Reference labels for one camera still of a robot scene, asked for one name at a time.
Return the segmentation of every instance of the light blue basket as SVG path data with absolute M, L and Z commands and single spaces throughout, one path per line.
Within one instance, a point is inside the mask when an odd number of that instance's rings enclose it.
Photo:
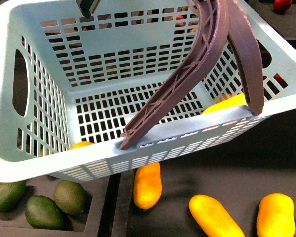
M 296 108 L 296 51 L 243 0 L 261 45 L 265 106 L 202 115 L 241 93 L 228 45 L 208 76 L 138 144 L 122 151 L 126 123 L 183 61 L 195 40 L 185 0 L 102 0 L 90 21 L 74 0 L 10 0 L 0 7 L 0 182 L 51 174 L 75 182 L 120 173 L 228 142 L 272 114 Z M 183 20 L 170 20 L 183 15 Z M 27 94 L 16 111 L 15 54 Z M 67 149 L 81 140 L 95 142 Z

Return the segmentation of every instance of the red fruit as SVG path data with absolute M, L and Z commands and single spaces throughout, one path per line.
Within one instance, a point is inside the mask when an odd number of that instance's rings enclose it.
M 273 3 L 274 11 L 284 13 L 287 11 L 291 5 L 293 0 L 275 0 Z
M 182 15 L 177 15 L 177 20 L 182 20 L 184 17 Z M 184 22 L 176 23 L 176 27 L 182 27 L 184 26 Z

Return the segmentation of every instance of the basket handle hole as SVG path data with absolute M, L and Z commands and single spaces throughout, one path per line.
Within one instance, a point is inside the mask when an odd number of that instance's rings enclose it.
M 263 68 L 267 68 L 268 66 L 270 66 L 272 62 L 272 56 L 270 52 L 259 41 L 258 41 L 258 44 L 259 44 L 259 48 L 262 56 Z
M 28 73 L 24 56 L 15 51 L 12 104 L 15 111 L 24 116 L 28 101 Z

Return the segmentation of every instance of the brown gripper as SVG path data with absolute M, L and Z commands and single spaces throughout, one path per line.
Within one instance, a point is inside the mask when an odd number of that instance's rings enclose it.
M 216 65 L 226 41 L 235 55 L 243 92 L 252 113 L 264 105 L 259 45 L 235 0 L 194 0 L 199 30 L 188 56 L 126 125 L 120 148 L 137 143 L 166 116 Z

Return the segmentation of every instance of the gripper rib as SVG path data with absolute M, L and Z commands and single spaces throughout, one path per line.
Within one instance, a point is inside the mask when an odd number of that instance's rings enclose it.
M 229 28 L 226 1 L 196 0 L 194 3 L 200 16 L 194 45 L 184 61 L 126 125 L 122 134 L 126 139 L 120 145 L 122 150 L 138 142 L 202 81 L 215 66 L 223 51 Z

